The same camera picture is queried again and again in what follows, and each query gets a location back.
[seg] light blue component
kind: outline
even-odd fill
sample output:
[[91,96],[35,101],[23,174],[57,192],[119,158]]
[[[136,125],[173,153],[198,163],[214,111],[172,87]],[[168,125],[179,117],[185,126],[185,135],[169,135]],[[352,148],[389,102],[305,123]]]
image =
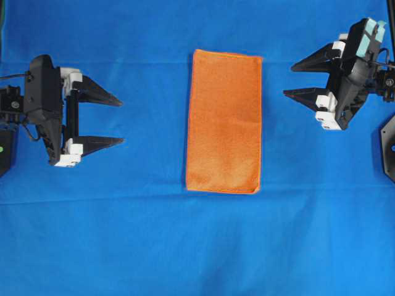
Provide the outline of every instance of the light blue component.
[[360,42],[358,47],[358,51],[357,51],[358,57],[364,58],[366,56],[366,52],[369,48],[369,44],[370,44],[370,39],[366,34],[364,34],[364,37],[362,37],[362,41]]
[[383,42],[384,39],[384,34],[385,34],[385,28],[384,26],[386,25],[386,22],[380,20],[378,22],[378,29],[377,29],[377,34],[376,34],[376,40],[380,43]]
[[372,20],[371,18],[368,19],[368,22],[366,23],[365,30],[369,35],[373,34],[373,30],[375,29],[377,25],[377,22],[375,20]]

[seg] black wire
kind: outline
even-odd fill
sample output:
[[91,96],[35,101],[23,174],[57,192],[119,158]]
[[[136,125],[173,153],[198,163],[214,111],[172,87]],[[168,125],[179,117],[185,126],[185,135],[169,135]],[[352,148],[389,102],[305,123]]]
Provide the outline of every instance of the black wire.
[[388,67],[391,69],[395,69],[395,65],[389,65],[389,64],[384,64],[384,63],[379,63],[379,62],[374,62],[374,61],[370,61],[371,64],[373,65],[377,65],[377,66],[383,66],[383,67]]
[[0,80],[6,80],[11,78],[17,78],[17,77],[26,77],[26,76],[29,76],[29,74],[14,74],[14,75],[0,77]]
[[385,63],[388,64],[388,62],[389,62],[389,49],[388,49],[388,48],[382,48],[382,49],[380,49],[380,51],[378,52],[378,54],[381,54],[383,51],[386,51],[386,52],[387,52],[387,55],[386,55],[386,57],[385,57]]
[[41,136],[40,136],[40,135],[38,135],[37,138],[34,138],[34,137],[33,137],[33,135],[30,133],[29,129],[27,128],[26,123],[22,123],[22,126],[25,128],[25,130],[26,130],[26,132],[27,132],[27,135],[28,135],[28,137],[29,137],[29,139],[30,139],[31,141],[37,142],[37,141],[39,141],[39,140],[41,139]]

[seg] blue backdrop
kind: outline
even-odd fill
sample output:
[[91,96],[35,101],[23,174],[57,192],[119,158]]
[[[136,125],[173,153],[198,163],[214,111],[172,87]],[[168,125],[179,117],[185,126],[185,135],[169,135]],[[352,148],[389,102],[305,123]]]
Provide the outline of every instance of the blue backdrop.
[[[81,105],[80,133],[126,142],[63,169],[20,132],[16,166],[0,179],[0,295],[395,293],[395,185],[378,134],[395,105],[370,96],[347,131],[325,132],[282,95],[324,87],[327,75],[291,73],[292,63],[362,17],[387,21],[385,1],[9,0],[6,9],[1,74],[44,53],[82,69],[124,106]],[[265,58],[256,195],[185,190],[197,48]]]

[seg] white plastic part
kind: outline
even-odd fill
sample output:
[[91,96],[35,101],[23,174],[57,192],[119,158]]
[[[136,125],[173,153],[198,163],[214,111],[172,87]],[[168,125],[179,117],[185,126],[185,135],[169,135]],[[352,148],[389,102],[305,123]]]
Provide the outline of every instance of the white plastic part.
[[339,35],[339,40],[340,41],[345,41],[345,40],[347,40],[348,39],[348,33],[341,33],[340,35]]
[[340,49],[340,58],[343,56],[344,48],[346,47],[346,43],[343,41],[335,41],[333,43],[332,49]]
[[335,112],[337,104],[338,100],[336,100],[335,95],[332,92],[329,92],[329,95],[327,96],[318,95],[317,100],[315,101],[315,105],[317,105],[318,108],[327,108],[329,112]]
[[60,68],[60,77],[64,80],[64,96],[70,94],[74,82],[82,82],[82,73],[76,68]]
[[83,144],[74,144],[73,139],[69,139],[65,143],[65,154],[60,155],[60,160],[55,167],[75,167],[81,162],[81,156],[84,153]]
[[321,123],[322,128],[325,130],[341,130],[339,124],[335,120],[335,110],[338,104],[335,95],[332,92],[329,92],[327,96],[319,95],[317,96],[315,104],[318,108],[328,109],[328,111],[317,111],[315,113],[315,119]]
[[335,120],[335,113],[317,111],[315,113],[315,119],[317,119],[321,123],[322,128],[325,130],[341,130],[340,126]]

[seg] microfiber towel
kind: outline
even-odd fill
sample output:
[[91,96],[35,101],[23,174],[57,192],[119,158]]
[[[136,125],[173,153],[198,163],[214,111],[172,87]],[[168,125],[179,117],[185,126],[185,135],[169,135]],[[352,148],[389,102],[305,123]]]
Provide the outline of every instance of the microfiber towel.
[[260,188],[262,58],[196,50],[189,103],[186,187]]

